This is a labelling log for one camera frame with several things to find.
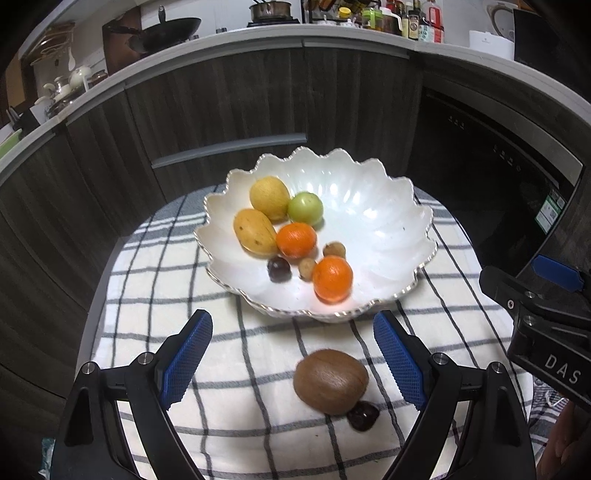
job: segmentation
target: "metal screw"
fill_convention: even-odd
[[[138,357],[138,363],[141,365],[148,365],[154,359],[152,352],[141,353]]]
[[[491,368],[492,368],[493,372],[495,372],[497,374],[501,374],[505,371],[505,366],[500,362],[491,363]]]
[[[531,315],[526,315],[525,317],[523,317],[523,321],[525,322],[526,325],[529,325],[530,327],[533,327],[535,325],[535,317],[532,317]]]
[[[449,363],[449,357],[445,353],[437,352],[433,354],[433,361],[437,365],[446,365]]]
[[[86,362],[80,368],[80,371],[85,375],[90,375],[93,371],[95,371],[95,364],[93,362]]]

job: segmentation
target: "blue gripper pad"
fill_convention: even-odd
[[[168,410],[173,403],[183,399],[199,362],[212,339],[213,322],[208,312],[201,310],[200,319],[179,347],[164,371],[160,404]]]
[[[423,373],[383,313],[374,317],[374,338],[403,399],[422,410],[427,404]]]
[[[535,257],[531,266],[536,275],[557,284],[566,291],[573,293],[583,290],[583,279],[574,268],[568,267],[544,255]]]

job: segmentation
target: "white appliance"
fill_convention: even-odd
[[[499,0],[483,0],[482,6],[486,12],[487,31],[515,41],[513,9],[518,6],[512,2]]]

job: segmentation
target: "plaid tablecloth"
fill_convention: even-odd
[[[372,315],[339,325],[272,319],[223,291],[207,276],[207,258],[193,238],[205,221],[204,196],[219,188],[175,200],[129,238],[109,280],[94,360],[104,368],[126,365],[143,351],[156,351],[193,311],[205,309],[213,317],[213,340],[182,402],[168,412],[205,478],[381,479],[418,413],[402,399],[385,365]],[[440,249],[420,272],[418,286],[392,309],[432,352],[445,352],[459,365],[503,362],[527,415],[532,377],[505,356],[511,319],[480,292],[480,265],[461,226],[432,197],[417,197],[434,210],[429,235]],[[297,363],[322,348],[344,351],[367,367],[363,398],[381,410],[370,431],[355,432],[344,417],[320,414],[295,395]],[[129,405],[119,406],[138,470],[154,478]],[[449,468],[466,409],[467,403],[458,406],[434,477]]]

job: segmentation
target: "white countertop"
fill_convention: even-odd
[[[188,64],[235,53],[276,48],[344,47],[395,56],[420,52],[463,60],[496,70],[549,95],[591,125],[591,104],[560,82],[521,63],[466,47],[417,42],[396,35],[332,25],[273,25],[243,28],[191,40],[146,57],[120,70],[76,99],[57,116],[27,135],[0,160],[0,183],[33,151],[53,136],[52,129],[71,122],[117,93]]]

